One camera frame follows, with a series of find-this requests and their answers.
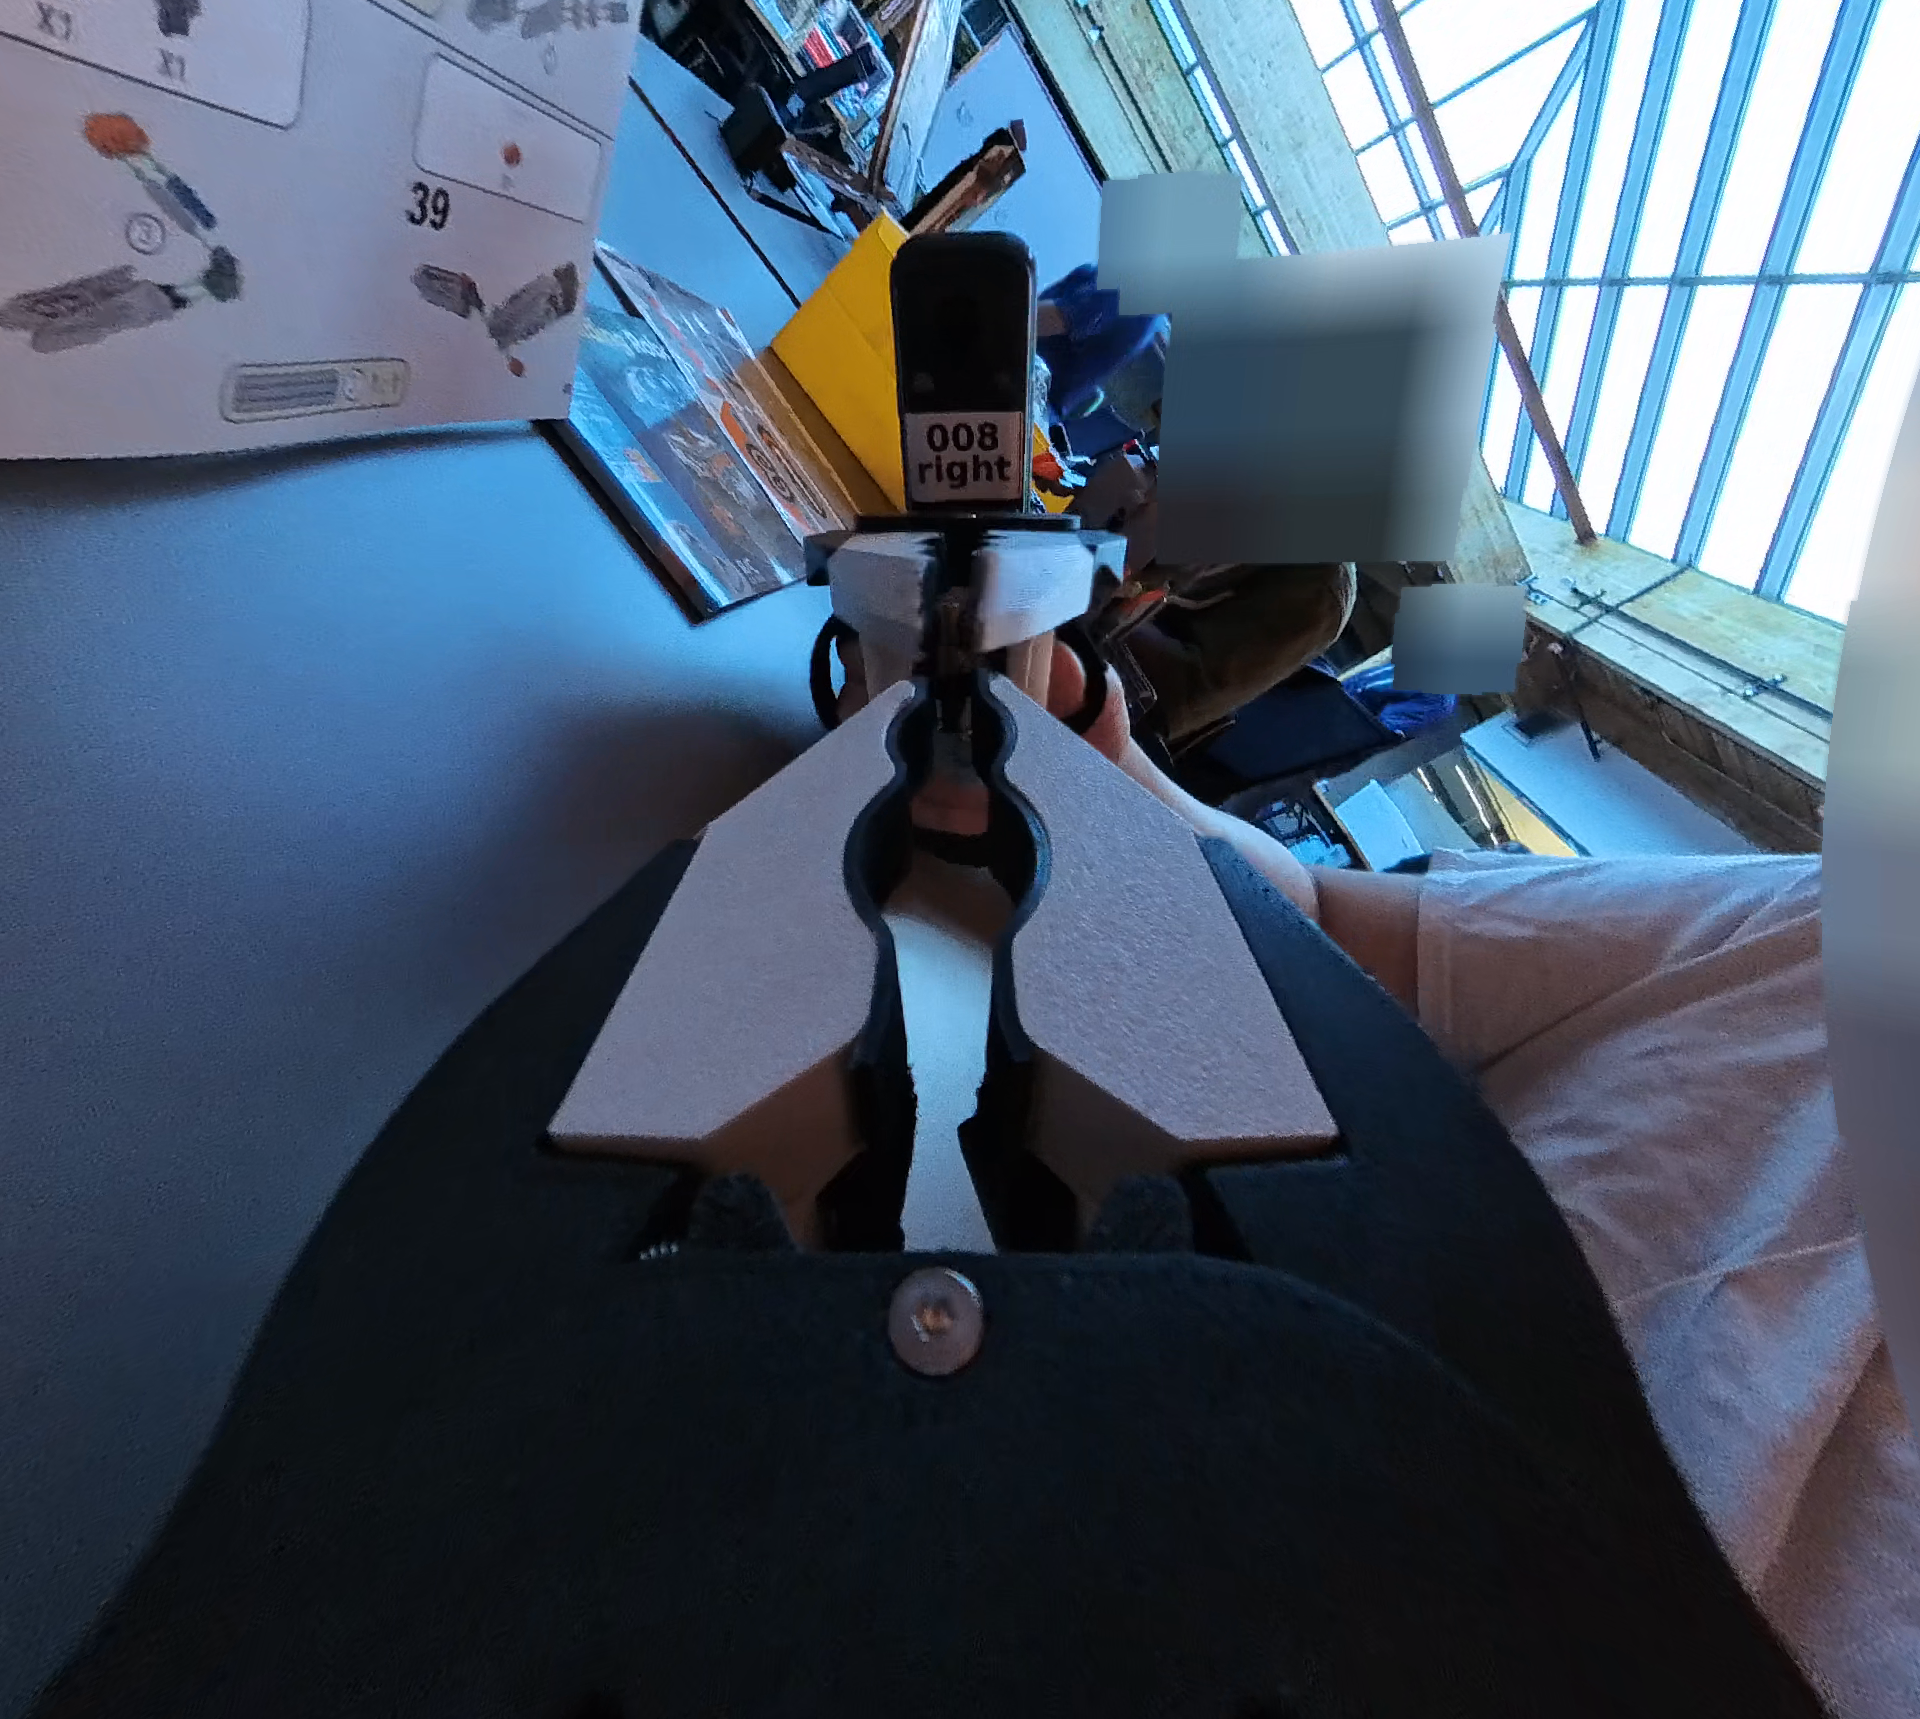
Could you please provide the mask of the colourful standing box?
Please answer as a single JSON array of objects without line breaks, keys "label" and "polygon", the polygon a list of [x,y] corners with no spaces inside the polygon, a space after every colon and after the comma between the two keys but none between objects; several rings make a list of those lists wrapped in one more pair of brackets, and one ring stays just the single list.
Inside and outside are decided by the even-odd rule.
[{"label": "colourful standing box", "polygon": [[903,233],[953,233],[970,230],[997,208],[1027,170],[1027,126],[1010,122],[997,128],[970,160],[962,160],[924,197],[903,217]]}]

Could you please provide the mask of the open white instruction booklet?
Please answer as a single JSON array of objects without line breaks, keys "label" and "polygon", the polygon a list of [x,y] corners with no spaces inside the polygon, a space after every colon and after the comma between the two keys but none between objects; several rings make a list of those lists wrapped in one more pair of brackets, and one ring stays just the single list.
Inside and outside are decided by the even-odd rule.
[{"label": "open white instruction booklet", "polygon": [[4,455],[559,419],[640,0],[4,0]]}]

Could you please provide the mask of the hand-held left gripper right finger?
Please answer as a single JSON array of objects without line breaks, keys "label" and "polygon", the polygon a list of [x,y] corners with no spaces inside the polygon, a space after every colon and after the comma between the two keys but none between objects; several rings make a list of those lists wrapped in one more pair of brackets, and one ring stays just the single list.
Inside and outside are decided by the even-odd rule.
[{"label": "hand-held left gripper right finger", "polygon": [[1068,1254],[1119,1180],[1326,1159],[1336,1123],[1188,821],[1008,677],[973,757],[997,941],[973,1182],[998,1254]]}]

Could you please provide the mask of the grey desk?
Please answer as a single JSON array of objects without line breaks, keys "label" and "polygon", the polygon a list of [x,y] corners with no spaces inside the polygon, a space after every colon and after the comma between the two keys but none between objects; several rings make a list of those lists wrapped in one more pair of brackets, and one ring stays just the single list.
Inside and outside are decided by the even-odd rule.
[{"label": "grey desk", "polygon": [[4,1715],[419,1072],[815,735],[532,429],[4,462]]}]

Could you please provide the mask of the skylight window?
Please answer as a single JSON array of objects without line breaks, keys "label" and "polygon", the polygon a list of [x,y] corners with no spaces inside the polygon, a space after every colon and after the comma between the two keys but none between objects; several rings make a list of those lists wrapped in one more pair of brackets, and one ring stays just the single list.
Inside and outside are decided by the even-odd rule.
[{"label": "skylight window", "polygon": [[1598,533],[1841,621],[1915,380],[1915,0],[1391,0]]}]

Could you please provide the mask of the person's right hand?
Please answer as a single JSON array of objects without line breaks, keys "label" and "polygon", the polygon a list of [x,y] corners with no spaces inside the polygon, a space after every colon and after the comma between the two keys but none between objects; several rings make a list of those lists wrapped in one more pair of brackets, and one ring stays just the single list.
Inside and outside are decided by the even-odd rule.
[{"label": "person's right hand", "polygon": [[[1050,634],[1045,707],[1081,733],[1109,761],[1129,768],[1134,756],[1129,698],[1119,677],[1098,663],[1081,628]],[[913,792],[910,821],[916,834],[976,841],[992,823],[992,792],[973,768],[973,735],[941,735],[931,774]]]}]

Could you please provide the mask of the orange car booklet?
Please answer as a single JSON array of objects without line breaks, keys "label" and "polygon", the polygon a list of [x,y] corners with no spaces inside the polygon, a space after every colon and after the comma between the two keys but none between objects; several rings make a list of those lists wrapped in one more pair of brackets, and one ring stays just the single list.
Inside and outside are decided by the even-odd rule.
[{"label": "orange car booklet", "polygon": [[846,533],[854,523],[846,480],[808,431],[799,396],[774,380],[740,319],[700,292],[634,265],[607,240],[594,245],[594,268],[620,296],[622,316],[647,319],[690,370],[703,407],[734,440],[799,539]]}]

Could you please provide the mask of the person's right forearm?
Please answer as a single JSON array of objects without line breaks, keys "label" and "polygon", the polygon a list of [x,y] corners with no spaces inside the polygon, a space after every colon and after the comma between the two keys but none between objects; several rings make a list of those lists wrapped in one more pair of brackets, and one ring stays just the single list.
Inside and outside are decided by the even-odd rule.
[{"label": "person's right forearm", "polygon": [[1146,757],[1134,738],[1129,738],[1129,747],[1116,756],[1116,768],[1146,792],[1155,792],[1169,812],[1177,812],[1201,841],[1227,843],[1248,866],[1256,866],[1274,892],[1284,892],[1300,914],[1318,927],[1318,882],[1309,866],[1300,862],[1273,834],[1186,792]]}]

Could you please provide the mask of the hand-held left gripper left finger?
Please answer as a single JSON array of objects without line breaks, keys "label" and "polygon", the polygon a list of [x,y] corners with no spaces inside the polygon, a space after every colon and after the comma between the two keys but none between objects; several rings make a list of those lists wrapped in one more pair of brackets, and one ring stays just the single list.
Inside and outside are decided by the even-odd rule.
[{"label": "hand-held left gripper left finger", "polygon": [[903,679],[709,823],[550,1123],[559,1151],[762,1180],[828,1254],[903,1254],[916,1133],[898,950],[932,701]]}]

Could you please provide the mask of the dark grey toy axle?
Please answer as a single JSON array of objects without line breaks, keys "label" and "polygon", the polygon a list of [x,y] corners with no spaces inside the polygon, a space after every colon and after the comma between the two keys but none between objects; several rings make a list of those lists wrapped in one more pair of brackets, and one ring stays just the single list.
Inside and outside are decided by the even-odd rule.
[{"label": "dark grey toy axle", "polygon": [[950,586],[931,621],[931,698],[936,707],[936,761],[973,770],[973,596]]}]

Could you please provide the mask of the black tablet stand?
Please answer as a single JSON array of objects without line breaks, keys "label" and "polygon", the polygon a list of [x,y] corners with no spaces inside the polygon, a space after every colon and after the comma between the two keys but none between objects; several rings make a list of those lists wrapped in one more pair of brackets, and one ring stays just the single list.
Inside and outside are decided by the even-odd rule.
[{"label": "black tablet stand", "polygon": [[852,170],[834,95],[805,95],[802,82],[780,96],[748,87],[722,122],[722,148],[748,183],[760,180],[774,193],[802,189],[791,148],[802,148],[805,170]]}]

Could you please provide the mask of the yellow plastic bin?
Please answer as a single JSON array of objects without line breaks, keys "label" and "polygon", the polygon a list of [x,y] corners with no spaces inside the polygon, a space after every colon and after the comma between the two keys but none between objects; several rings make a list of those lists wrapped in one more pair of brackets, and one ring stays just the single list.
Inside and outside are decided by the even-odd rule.
[{"label": "yellow plastic bin", "polygon": [[858,519],[1045,511],[1038,268],[1024,237],[910,237],[880,217],[780,326],[774,358],[858,467]]}]

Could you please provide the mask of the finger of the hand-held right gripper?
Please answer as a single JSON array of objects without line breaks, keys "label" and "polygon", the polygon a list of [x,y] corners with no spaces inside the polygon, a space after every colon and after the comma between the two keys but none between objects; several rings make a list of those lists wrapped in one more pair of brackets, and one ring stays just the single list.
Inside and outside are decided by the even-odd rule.
[{"label": "finger of the hand-held right gripper", "polygon": [[1085,539],[979,539],[963,602],[963,651],[1014,651],[1081,618],[1098,552]]},{"label": "finger of the hand-held right gripper", "polygon": [[834,616],[858,641],[858,698],[931,677],[941,644],[945,550],[936,539],[846,539],[828,561]]}]

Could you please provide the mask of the white whiteboard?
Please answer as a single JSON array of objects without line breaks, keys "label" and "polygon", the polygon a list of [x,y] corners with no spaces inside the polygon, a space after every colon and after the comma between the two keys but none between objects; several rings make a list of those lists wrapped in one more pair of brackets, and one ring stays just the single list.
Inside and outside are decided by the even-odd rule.
[{"label": "white whiteboard", "polygon": [[1008,188],[970,230],[998,230],[1027,240],[1038,289],[1098,259],[1099,174],[1059,114],[1019,26],[1005,26],[963,69],[953,74],[924,148],[924,188],[970,160],[988,132],[1027,128],[1024,180]]}]

